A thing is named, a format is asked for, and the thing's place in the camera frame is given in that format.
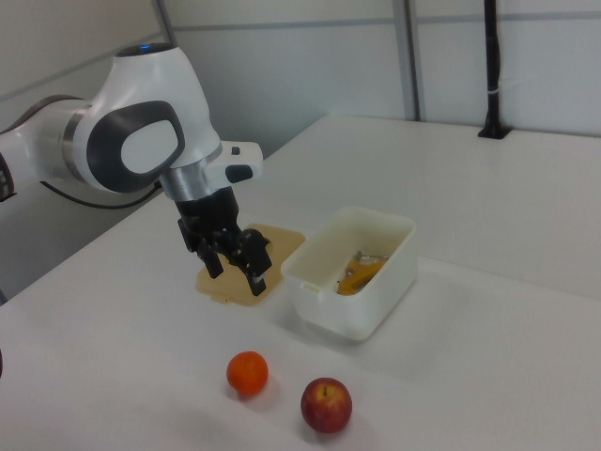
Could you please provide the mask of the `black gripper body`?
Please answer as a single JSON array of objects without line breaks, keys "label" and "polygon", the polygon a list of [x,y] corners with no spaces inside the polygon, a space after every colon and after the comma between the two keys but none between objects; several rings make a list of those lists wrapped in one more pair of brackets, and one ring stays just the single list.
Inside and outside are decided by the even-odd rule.
[{"label": "black gripper body", "polygon": [[231,187],[197,200],[178,201],[176,206],[180,215],[177,223],[190,252],[197,252],[202,242],[226,251],[235,248],[241,230],[239,205]]}]

